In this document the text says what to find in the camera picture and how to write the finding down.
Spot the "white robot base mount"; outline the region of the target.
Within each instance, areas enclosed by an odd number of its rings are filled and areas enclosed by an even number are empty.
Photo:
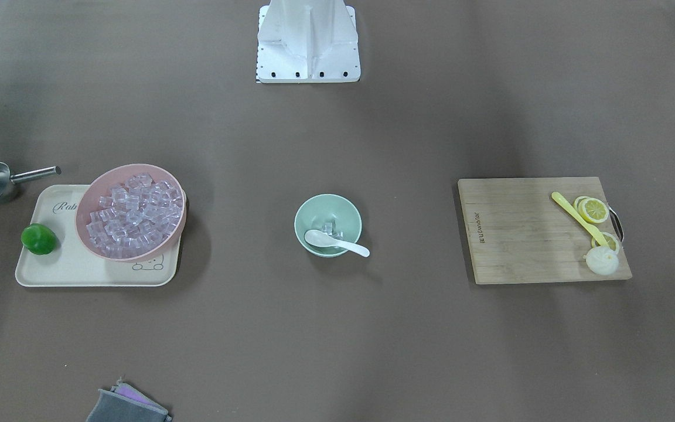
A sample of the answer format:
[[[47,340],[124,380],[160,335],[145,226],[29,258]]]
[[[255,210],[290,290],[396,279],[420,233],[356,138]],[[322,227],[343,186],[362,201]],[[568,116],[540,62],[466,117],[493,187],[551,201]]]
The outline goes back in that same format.
[[[343,1],[271,1],[260,8],[258,16],[257,83],[360,80],[353,7]]]

